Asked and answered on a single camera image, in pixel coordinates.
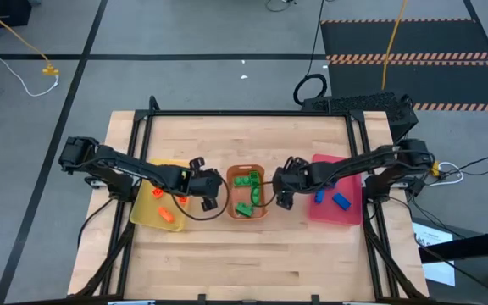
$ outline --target white paper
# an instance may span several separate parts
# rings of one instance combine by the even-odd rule
[[[413,231],[417,240],[426,246],[435,245],[453,240],[451,233],[429,228],[425,225],[413,223]],[[455,286],[455,270],[447,263],[423,264],[424,277],[438,283]]]

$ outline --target floor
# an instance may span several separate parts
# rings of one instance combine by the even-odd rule
[[[33,8],[30,24],[17,31],[45,53],[81,54],[100,2],[43,0]],[[488,35],[488,0],[472,2]],[[396,18],[400,4],[335,0],[325,4],[322,19]],[[91,53],[308,54],[319,5],[299,1],[282,13],[270,13],[263,0],[109,0]],[[468,16],[463,0],[409,0],[405,13],[407,18]],[[316,50],[324,51],[320,39]],[[2,31],[0,53],[31,51]],[[292,90],[306,72],[307,60],[279,56],[284,60],[242,62],[235,57],[90,60],[61,139],[103,139],[112,111],[145,108],[151,94],[164,109],[298,109]],[[79,57],[71,58],[76,60],[54,62],[62,72],[59,86],[38,98],[28,97],[0,64],[0,278],[68,96]],[[41,74],[42,61],[8,62],[34,92],[52,84],[52,78]],[[313,72],[328,77],[324,64],[314,61]],[[305,86],[302,97],[317,90]],[[410,136],[425,140],[438,159],[465,164],[488,155],[488,113],[418,112],[418,117]],[[67,292],[76,235],[91,191],[78,177],[60,172],[55,162],[46,164],[47,169],[51,165],[6,302],[64,297]],[[471,171],[486,169],[488,163]],[[427,188],[417,200],[446,224],[488,232],[488,175]],[[418,211],[414,214],[422,218]]]

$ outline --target black metal frame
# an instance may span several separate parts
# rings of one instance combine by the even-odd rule
[[[141,154],[140,159],[146,160],[147,157],[147,150],[149,148],[149,142],[152,132],[153,126],[153,117],[154,116],[287,116],[287,117],[343,117],[346,121],[347,127],[347,136],[349,141],[350,152],[352,156],[358,155],[357,143],[355,140],[355,132],[352,125],[352,119],[356,119],[359,125],[359,131],[361,140],[363,143],[363,150],[365,152],[370,151],[368,133],[366,131],[366,125],[364,123],[364,116],[363,112],[354,112],[351,111],[349,113],[318,113],[318,112],[306,112],[306,111],[272,111],[272,110],[159,110],[159,106],[155,101],[155,98],[150,97],[150,108],[146,110],[136,110],[135,115],[133,118],[133,125],[131,128],[131,135],[130,135],[130,142],[128,146],[127,153],[129,155],[134,155],[136,150],[136,141],[138,138],[138,130],[143,120],[146,120],[146,128],[144,130],[144,135],[142,137],[142,146],[141,146]],[[366,219],[369,217],[368,209],[366,206],[366,198],[363,197],[363,216]],[[95,286],[87,286],[85,290],[86,293],[81,293],[77,296],[69,296],[66,299],[61,300],[46,300],[40,302],[27,302],[27,304],[37,304],[37,305],[55,305],[55,304],[97,304],[103,303],[106,304],[108,301],[124,301],[124,293],[125,293],[125,283],[127,279],[127,272],[129,269],[130,263],[130,251],[133,243],[133,232],[134,232],[134,225],[128,221],[126,224],[125,233],[120,235],[120,229],[123,223],[123,215],[125,209],[126,202],[118,202],[118,206],[116,208],[116,212],[114,214],[114,223],[113,229],[110,236],[110,244],[108,247],[108,259],[103,262],[102,267],[99,271],[97,271],[101,276],[101,289],[99,296],[93,296],[93,292],[97,289],[97,285]],[[391,251],[389,250],[388,246],[388,236],[385,227],[385,219],[383,217],[376,217],[376,221],[378,223],[378,229],[380,233],[380,239],[385,246],[385,249],[389,254]],[[113,272],[113,264],[114,260],[119,254],[118,250],[121,250],[121,243],[122,240],[125,239],[125,245],[123,246],[123,255],[122,261],[119,271],[119,278],[117,284],[116,293],[113,295],[109,295],[109,287],[110,282],[112,280],[112,272]],[[372,278],[372,284],[374,289],[374,297],[376,301],[380,300],[383,297],[383,293],[381,291],[381,282],[380,282],[380,272],[378,269],[377,259],[375,256],[375,249],[372,244],[367,240],[367,253],[369,257],[369,267],[370,273]],[[388,280],[389,280],[389,287],[391,292],[391,297],[398,298],[398,289],[397,283],[394,280],[392,274],[388,271]],[[193,304],[197,303],[198,305],[206,305],[206,296],[201,294],[197,296],[196,301],[187,300],[187,301],[180,301],[180,300],[156,300],[156,304],[168,304],[168,305],[178,305],[178,304]],[[245,304],[246,301],[208,301],[208,304]],[[299,305],[299,304],[336,304],[342,305],[342,302],[321,302],[319,300],[319,296],[312,295],[310,302],[265,302],[265,301],[253,301],[253,304],[265,304],[265,305]]]

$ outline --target yellow tray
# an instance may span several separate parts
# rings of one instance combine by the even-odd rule
[[[172,164],[182,167],[189,167],[187,162],[180,160],[154,158],[150,161],[150,163],[156,165]],[[152,194],[153,190],[154,187],[152,183],[146,180],[142,181],[141,188],[139,189],[139,193],[135,200],[135,205],[131,211],[131,222],[137,225],[147,225],[163,230],[180,231],[184,229],[186,216],[175,206],[175,202],[170,194],[164,193],[159,199],[157,199]],[[183,206],[183,209],[187,211],[190,204],[191,197],[188,197],[187,203],[185,206]],[[175,221],[172,224],[159,215],[159,207],[164,207],[169,210],[171,214],[173,214]]]

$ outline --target white cable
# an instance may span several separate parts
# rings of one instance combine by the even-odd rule
[[[0,58],[0,62],[2,62],[7,67],[7,69],[10,71],[10,73],[12,73],[14,76],[16,76],[16,78],[18,78],[20,80],[20,82],[22,83],[22,86],[25,89],[25,92],[30,97],[40,97],[40,96],[43,96],[43,95],[49,93],[53,88],[55,88],[56,86],[58,86],[59,75],[55,75],[56,81],[54,81],[53,85],[50,88],[48,88],[48,90],[46,90],[45,92],[42,92],[42,93],[31,94],[31,92],[28,90],[27,86],[25,85],[24,80],[22,80],[22,78],[18,74],[16,74],[16,72],[14,72],[12,69],[10,69],[10,67],[8,66],[8,64],[4,60],[2,60],[1,58]]]
[[[451,165],[453,168],[455,168],[457,170],[457,176],[459,177],[458,180],[455,180],[455,181],[444,181],[444,182],[436,182],[436,183],[433,183],[429,186],[446,186],[446,185],[450,185],[450,184],[457,184],[458,182],[462,181],[464,179],[464,174],[463,172],[458,168],[457,165],[451,163],[451,162],[440,162],[438,164],[438,170],[441,171],[441,166],[443,164],[447,164],[447,165]]]

